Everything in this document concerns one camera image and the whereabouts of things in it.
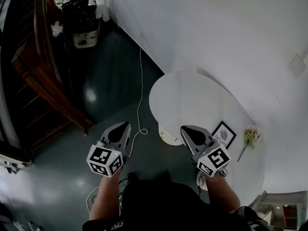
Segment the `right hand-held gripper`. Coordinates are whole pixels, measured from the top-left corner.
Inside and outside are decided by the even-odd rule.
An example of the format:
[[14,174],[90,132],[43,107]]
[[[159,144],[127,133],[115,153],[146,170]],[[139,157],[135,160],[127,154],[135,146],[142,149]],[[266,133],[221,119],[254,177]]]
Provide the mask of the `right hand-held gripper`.
[[230,163],[231,157],[227,149],[207,129],[184,125],[180,128],[180,134],[192,154],[191,161],[205,175],[214,177]]

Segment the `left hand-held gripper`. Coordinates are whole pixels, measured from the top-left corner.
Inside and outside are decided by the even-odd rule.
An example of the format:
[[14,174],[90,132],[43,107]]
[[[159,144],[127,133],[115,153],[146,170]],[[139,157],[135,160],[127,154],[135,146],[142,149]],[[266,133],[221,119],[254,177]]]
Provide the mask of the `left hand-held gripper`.
[[124,165],[126,146],[131,132],[129,122],[121,122],[107,128],[87,156],[91,171],[111,178]]

